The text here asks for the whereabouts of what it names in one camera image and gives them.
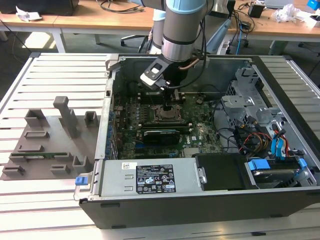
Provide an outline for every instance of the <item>wooden desk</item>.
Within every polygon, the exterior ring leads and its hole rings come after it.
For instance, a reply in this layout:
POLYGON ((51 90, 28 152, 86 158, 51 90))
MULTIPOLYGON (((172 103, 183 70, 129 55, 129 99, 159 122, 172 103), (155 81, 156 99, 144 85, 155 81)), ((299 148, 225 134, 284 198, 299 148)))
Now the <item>wooden desk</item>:
MULTIPOLYGON (((134 3, 117 0, 111 8, 123 10, 133 6, 134 3)), ((99 34, 148 35, 153 26, 153 13, 153 9, 145 7, 143 12, 118 14, 103 10, 95 0, 79 0, 72 16, 41 15, 43 20, 24 22, 15 14, 0 13, 0 19, 15 32, 51 33, 59 53, 65 53, 63 33, 95 34, 96 43, 100 43, 99 34)), ((0 23, 0 31, 7 30, 0 23)))
MULTIPOLYGON (((237 0, 234 9, 237 10, 239 5, 250 2, 249 0, 237 0)), ((295 0, 294 6, 301 10, 305 10, 308 0, 295 0)), ((244 13, 248 13, 249 8, 246 7, 242 10, 244 13)), ((253 18, 255 22, 255 28, 248 34, 248 39, 259 40, 283 40, 283 41, 309 41, 318 42, 320 40, 320 28, 308 28, 304 22, 296 20, 296 22, 280 22, 277 23, 271 19, 271 15, 275 10, 266 9, 262 12, 260 18, 253 18)), ((244 14, 239 14, 242 21, 251 23, 252 21, 244 14)), ((234 34, 236 32, 236 21, 232 17, 232 24, 228 31, 228 34, 234 34)))
MULTIPOLYGON (((304 10, 307 7, 308 0, 294 0, 295 6, 304 10)), ((242 3, 249 0, 237 0, 235 9, 242 3)), ((127 9, 134 6, 133 3, 115 1, 111 7, 115 10, 127 9)), ((307 28, 299 20, 294 22, 277 23, 269 19, 274 12, 267 9, 260 18, 254 18, 255 29, 247 38, 256 40, 273 41, 302 41, 319 42, 320 28, 307 28)), ((153 25, 153 10, 145 8, 144 12, 133 14, 118 14, 103 10, 95 0, 79 0, 73 16, 55 16, 43 15, 43 20, 23 22, 15 14, 0 14, 0 18, 10 27, 12 31, 17 32, 47 32, 51 33, 55 39, 56 46, 60 53, 66 52, 66 43, 63 33, 74 34, 95 34, 98 43, 99 34, 122 34, 122 35, 148 35, 153 25)), ((250 22, 246 16, 240 13, 243 21, 250 22)), ((233 23, 226 35, 231 38, 236 32, 234 18, 233 23)), ((0 31, 7 31, 5 26, 0 24, 0 31)))
MULTIPOLYGON (((114 10, 134 6, 136 4, 122 1, 115 1, 111 4, 114 10)), ((113 13, 103 10, 95 0, 80 0, 73 16, 58 16, 53 25, 58 28, 150 31, 153 26, 153 14, 154 10, 148 7, 139 13, 113 13)))

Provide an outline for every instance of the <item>white label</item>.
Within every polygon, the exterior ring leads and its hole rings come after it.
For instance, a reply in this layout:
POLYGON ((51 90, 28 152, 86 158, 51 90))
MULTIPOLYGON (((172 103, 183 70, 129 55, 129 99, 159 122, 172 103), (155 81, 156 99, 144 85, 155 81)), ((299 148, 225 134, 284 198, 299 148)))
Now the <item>white label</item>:
POLYGON ((122 169, 127 170, 127 169, 136 169, 137 163, 136 162, 123 162, 122 163, 122 169))

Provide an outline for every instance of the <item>green circuit board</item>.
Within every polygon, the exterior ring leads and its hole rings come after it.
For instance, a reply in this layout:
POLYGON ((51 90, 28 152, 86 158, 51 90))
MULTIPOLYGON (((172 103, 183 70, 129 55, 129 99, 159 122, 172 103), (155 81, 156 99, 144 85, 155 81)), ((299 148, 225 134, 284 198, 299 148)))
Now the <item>green circuit board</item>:
POLYGON ((121 137, 118 159, 188 158, 195 153, 222 152, 221 143, 216 138, 211 122, 210 114, 213 108, 206 101, 197 104, 198 98, 198 95, 186 95, 183 104, 175 106, 175 109, 178 109, 176 112, 180 114, 178 121, 191 124, 187 133, 180 134, 179 143, 172 146, 149 146, 138 138, 141 132, 139 124, 159 123, 155 117, 155 109, 160 108, 160 105, 141 104, 137 99, 130 98, 126 103, 120 104, 121 107, 115 106, 118 116, 117 132, 121 137))

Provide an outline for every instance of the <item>desk leg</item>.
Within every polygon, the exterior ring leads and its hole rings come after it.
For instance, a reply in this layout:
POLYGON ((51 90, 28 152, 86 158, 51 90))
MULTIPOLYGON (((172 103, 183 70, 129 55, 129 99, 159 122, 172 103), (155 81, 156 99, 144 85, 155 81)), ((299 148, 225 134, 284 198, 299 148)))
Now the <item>desk leg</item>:
POLYGON ((59 32, 53 32, 52 33, 53 38, 55 40, 56 48, 58 49, 59 53, 66 53, 66 42, 64 35, 59 32))
POLYGON ((95 44, 100 44, 101 43, 99 34, 95 34, 94 38, 95 38, 95 44))
POLYGON ((288 41, 273 41, 270 46, 269 55, 282 55, 287 45, 288 41))
POLYGON ((8 41, 7 35, 4 31, 0 31, 0 40, 3 42, 8 41))

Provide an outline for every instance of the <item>electronic device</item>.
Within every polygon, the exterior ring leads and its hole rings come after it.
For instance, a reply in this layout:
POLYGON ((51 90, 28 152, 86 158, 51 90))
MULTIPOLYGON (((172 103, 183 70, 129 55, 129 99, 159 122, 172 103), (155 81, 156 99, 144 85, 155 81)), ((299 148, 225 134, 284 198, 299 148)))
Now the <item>electronic device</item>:
POLYGON ((248 10, 248 15, 251 18, 260 18, 263 10, 265 9, 265 5, 261 5, 261 4, 251 4, 248 10))
POLYGON ((2 14, 16 13, 16 7, 26 12, 71 16, 79 0, 0 0, 2 14))
POLYGON ((74 198, 100 229, 278 218, 320 203, 320 140, 275 79, 282 69, 207 53, 206 22, 228 18, 227 2, 132 2, 165 10, 153 28, 161 54, 107 55, 100 118, 75 116, 66 96, 53 102, 61 118, 30 109, 1 177, 45 164, 52 178, 78 175, 74 198))
POLYGON ((93 172, 77 178, 91 183, 79 205, 98 228, 285 217, 320 202, 320 141, 266 65, 207 57, 168 109, 139 83, 157 56, 108 57, 93 172))
POLYGON ((287 4, 294 4, 293 0, 264 0, 264 4, 268 9, 283 9, 287 4))

